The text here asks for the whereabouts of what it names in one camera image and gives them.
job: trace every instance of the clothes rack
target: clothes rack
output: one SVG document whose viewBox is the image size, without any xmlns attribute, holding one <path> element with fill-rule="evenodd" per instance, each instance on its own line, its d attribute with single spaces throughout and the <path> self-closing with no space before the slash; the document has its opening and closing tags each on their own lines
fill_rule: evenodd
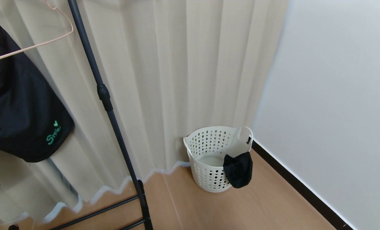
<svg viewBox="0 0 380 230">
<path fill-rule="evenodd" d="M 140 220 L 124 227 L 124 228 L 121 228 L 120 230 L 128 230 L 128 229 L 136 227 L 140 224 L 144 224 L 146 230 L 153 230 L 152 221 L 150 219 L 149 207 L 148 207 L 147 201 L 146 201 L 145 190 L 143 188 L 143 183 L 142 183 L 142 181 L 140 181 L 136 178 L 136 174 L 135 174 L 135 171 L 133 169 L 133 165 L 132 165 L 130 158 L 129 158 L 129 155 L 127 153 L 126 145 L 124 144 L 123 137 L 122 137 L 122 134 L 120 132 L 119 125 L 117 124 L 116 116 L 115 116 L 114 111 L 113 111 L 112 103 L 110 100 L 111 96 L 110 96 L 108 89 L 106 88 L 106 86 L 104 85 L 104 83 L 102 81 L 102 77 L 100 76 L 99 68 L 98 68 L 98 65 L 96 64 L 95 57 L 94 57 L 93 51 L 92 51 L 92 47 L 89 43 L 88 35 L 86 34 L 85 26 L 83 25 L 83 21 L 82 21 L 82 17 L 81 17 L 80 11 L 79 11 L 79 7 L 77 5 L 76 0 L 68 0 L 68 4 L 69 4 L 70 10 L 72 12 L 72 16 L 73 16 L 73 19 L 75 21 L 76 28 L 78 30 L 79 37 L 81 38 L 83 49 L 85 50 L 86 57 L 88 58 L 89 65 L 91 66 L 92 73 L 93 73 L 93 76 L 94 76 L 96 84 L 97 84 L 99 98 L 102 101 L 104 109 L 106 110 L 106 112 L 109 116 L 109 120 L 111 122 L 112 128 L 113 128 L 115 136 L 117 138 L 117 142 L 119 144 L 119 147 L 122 150 L 123 158 L 126 162 L 127 169 L 129 170 L 130 176 L 132 177 L 133 184 L 134 184 L 134 187 L 136 189 L 137 195 L 130 197 L 128 199 L 125 199 L 123 201 L 120 201 L 114 205 L 103 208 L 103 209 L 96 211 L 94 213 L 80 217 L 76 220 L 70 221 L 66 224 L 62 224 L 60 226 L 54 227 L 51 230 L 59 230 L 59 229 L 66 228 L 68 226 L 79 223 L 81 221 L 84 221 L 86 219 L 89 219 L 91 217 L 99 215 L 99 214 L 104 213 L 106 211 L 112 210 L 113 208 L 119 207 L 120 205 L 124 205 L 128 202 L 134 201 L 136 199 L 139 199 L 139 201 L 140 201 L 140 206 L 142 208 L 142 216 L 143 216 L 142 219 L 140 219 Z"/>
</svg>

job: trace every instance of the black baseboard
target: black baseboard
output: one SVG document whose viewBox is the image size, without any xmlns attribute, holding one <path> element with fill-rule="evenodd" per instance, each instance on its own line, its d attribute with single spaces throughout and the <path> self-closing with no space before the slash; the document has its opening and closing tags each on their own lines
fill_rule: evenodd
<svg viewBox="0 0 380 230">
<path fill-rule="evenodd" d="M 285 169 L 278 161 L 267 153 L 259 144 L 253 142 L 253 150 L 256 151 L 275 171 L 277 171 L 294 189 L 299 192 L 329 223 L 337 230 L 353 230 L 324 202 L 322 202 L 311 190 L 301 183 L 294 175 Z"/>
</svg>

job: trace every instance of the curtain fold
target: curtain fold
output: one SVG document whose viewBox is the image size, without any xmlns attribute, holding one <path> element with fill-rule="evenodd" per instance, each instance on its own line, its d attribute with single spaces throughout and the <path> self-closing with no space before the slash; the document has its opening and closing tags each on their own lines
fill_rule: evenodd
<svg viewBox="0 0 380 230">
<path fill-rule="evenodd" d="M 64 0 L 53 6 L 71 18 Z M 188 161 L 182 138 L 251 126 L 288 0 L 80 0 L 83 22 L 137 175 Z M 0 0 L 0 25 L 24 48 L 70 30 L 43 0 Z M 44 218 L 128 175 L 77 32 L 27 51 L 75 121 L 48 160 L 0 151 L 0 219 Z"/>
</svg>

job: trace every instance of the basket bottom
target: basket bottom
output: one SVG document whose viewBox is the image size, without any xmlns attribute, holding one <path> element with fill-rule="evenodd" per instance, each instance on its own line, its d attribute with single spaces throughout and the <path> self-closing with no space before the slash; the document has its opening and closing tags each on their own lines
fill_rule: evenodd
<svg viewBox="0 0 380 230">
<path fill-rule="evenodd" d="M 206 155 L 197 159 L 197 161 L 208 166 L 222 167 L 224 163 L 224 157 L 217 155 Z"/>
</svg>

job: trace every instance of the floor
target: floor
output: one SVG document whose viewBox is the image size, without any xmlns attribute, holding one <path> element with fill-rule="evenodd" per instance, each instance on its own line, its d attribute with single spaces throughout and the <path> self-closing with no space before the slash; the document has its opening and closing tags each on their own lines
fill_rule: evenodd
<svg viewBox="0 0 380 230">
<path fill-rule="evenodd" d="M 251 150 L 253 176 L 241 189 L 210 193 L 199 188 L 191 169 L 178 167 L 170 175 L 154 174 L 145 183 L 146 197 L 155 230 L 334 230 L 294 188 Z M 93 205 L 85 204 L 74 213 L 62 209 L 48 224 L 28 217 L 0 224 L 7 230 L 17 224 L 20 230 L 47 230 L 135 195 L 132 184 L 122 194 L 105 193 Z M 66 230 L 117 230 L 141 218 L 139 200 L 107 211 Z M 144 230 L 143 224 L 133 228 Z"/>
</svg>

